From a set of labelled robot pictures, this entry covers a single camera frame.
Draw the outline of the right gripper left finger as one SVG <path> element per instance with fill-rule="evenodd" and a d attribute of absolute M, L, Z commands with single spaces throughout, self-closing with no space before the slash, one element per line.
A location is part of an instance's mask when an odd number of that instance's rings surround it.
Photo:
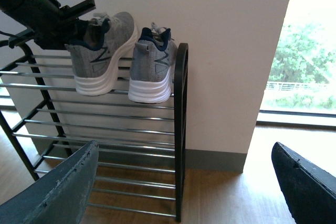
<path fill-rule="evenodd" d="M 1 205 L 1 223 L 80 223 L 96 177 L 99 145 L 90 141 Z"/>

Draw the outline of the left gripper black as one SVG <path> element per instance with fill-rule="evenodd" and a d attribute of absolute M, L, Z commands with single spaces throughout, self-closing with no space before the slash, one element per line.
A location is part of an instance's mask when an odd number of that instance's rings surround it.
<path fill-rule="evenodd" d="M 79 17 L 95 8 L 95 0 L 85 0 L 73 7 L 58 0 L 8 0 L 8 15 L 26 27 L 9 37 L 11 48 L 33 40 L 40 48 L 64 50 L 64 44 L 77 33 Z"/>

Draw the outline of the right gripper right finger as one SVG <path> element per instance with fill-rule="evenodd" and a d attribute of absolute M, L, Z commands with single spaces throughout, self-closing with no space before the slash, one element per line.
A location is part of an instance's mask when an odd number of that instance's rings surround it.
<path fill-rule="evenodd" d="M 335 223 L 335 177 L 277 142 L 271 160 L 296 223 Z"/>

